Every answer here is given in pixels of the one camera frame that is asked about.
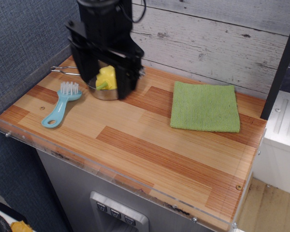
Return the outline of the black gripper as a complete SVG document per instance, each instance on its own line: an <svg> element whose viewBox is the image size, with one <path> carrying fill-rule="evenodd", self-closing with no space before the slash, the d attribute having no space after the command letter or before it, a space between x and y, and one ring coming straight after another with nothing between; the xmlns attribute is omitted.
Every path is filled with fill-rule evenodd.
<svg viewBox="0 0 290 232"><path fill-rule="evenodd" d="M135 90L144 51L131 38L131 7L79 7L80 21L70 20L70 45L82 80L89 83L102 61L115 68L118 98Z"/></svg>

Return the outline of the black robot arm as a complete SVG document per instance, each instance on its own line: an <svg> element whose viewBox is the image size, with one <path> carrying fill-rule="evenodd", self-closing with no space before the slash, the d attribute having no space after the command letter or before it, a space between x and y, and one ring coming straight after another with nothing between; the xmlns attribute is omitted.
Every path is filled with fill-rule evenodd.
<svg viewBox="0 0 290 232"><path fill-rule="evenodd" d="M93 86L101 63L115 69L117 99L135 90L143 74L144 51L131 38L134 20L130 0L79 0L80 21L69 20L70 46L83 81Z"/></svg>

